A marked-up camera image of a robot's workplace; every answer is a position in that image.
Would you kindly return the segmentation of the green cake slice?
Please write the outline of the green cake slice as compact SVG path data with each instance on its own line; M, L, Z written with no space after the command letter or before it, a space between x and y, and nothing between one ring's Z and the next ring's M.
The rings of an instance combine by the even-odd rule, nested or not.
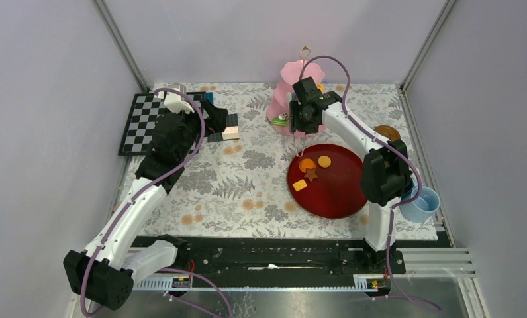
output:
M289 116L286 113L281 113L278 116L272 118L270 123L278 127L288 127L289 126Z

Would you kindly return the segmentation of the orange round tart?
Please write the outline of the orange round tart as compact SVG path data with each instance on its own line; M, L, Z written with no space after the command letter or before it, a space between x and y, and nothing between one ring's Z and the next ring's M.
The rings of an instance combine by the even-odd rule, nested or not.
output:
M310 158L302 158L299 161L299 169L302 173L306 174L308 170L316 170L316 163Z

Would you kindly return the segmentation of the round yellow biscuit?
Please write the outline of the round yellow biscuit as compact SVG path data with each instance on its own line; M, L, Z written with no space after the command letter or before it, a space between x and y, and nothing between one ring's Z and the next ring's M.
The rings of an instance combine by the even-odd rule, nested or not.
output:
M317 162L321 168L329 168L332 164L332 160L329 156L320 156Z

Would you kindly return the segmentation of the brown star cookie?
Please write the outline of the brown star cookie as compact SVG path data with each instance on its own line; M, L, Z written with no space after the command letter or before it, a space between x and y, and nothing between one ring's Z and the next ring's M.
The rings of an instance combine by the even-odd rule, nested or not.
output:
M304 174L304 178L309 182L312 182L314 179L317 179L316 168L307 168Z

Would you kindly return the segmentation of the square yellow cracker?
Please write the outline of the square yellow cracker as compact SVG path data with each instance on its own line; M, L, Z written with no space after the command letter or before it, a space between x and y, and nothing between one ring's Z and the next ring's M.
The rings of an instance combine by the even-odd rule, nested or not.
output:
M302 189L305 189L308 186L308 183L305 181L305 179L298 180L294 183L292 183L292 188L298 192Z

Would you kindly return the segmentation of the light brown wooden saucer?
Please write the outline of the light brown wooden saucer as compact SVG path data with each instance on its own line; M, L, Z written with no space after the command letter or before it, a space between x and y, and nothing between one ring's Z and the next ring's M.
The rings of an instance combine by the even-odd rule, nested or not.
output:
M394 142L396 140L401 139L401 135L399 131L389 125L379 125L374 128L374 131L380 134L381 136L384 136L385 138L389 139L391 142Z

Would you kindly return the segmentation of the white handled metal tongs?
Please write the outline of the white handled metal tongs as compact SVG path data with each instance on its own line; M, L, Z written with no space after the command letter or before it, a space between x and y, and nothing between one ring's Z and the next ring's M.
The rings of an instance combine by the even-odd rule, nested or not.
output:
M307 133L295 131L293 133L293 145L295 147L295 157L301 157L306 148Z

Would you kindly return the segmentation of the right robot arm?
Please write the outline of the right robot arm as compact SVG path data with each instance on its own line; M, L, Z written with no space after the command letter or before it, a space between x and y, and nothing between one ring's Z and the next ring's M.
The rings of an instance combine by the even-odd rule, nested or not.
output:
M401 140L390 141L358 119L334 91L321 92L311 77L293 84L296 100L289 104L291 132L314 134L321 125L336 133L361 158L359 184L369 201L370 224L365 236L371 250L362 256L366 270L378 273L389 263L384 251L392 245L392 210L412 185L416 168Z

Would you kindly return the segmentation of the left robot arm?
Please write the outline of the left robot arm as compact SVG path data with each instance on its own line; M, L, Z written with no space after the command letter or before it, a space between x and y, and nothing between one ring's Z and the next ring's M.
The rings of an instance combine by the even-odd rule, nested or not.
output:
M198 153L206 135L224 131L227 116L226 109L206 99L191 110L157 116L145 157L124 201L81 252L71 250L64 258L70 287L80 296L84 316L96 314L88 311L88 301L117 310L135 284L163 268L172 272L186 268L188 255L181 250L184 241L169 235L132 256L128 250L147 218L177 183L186 163Z

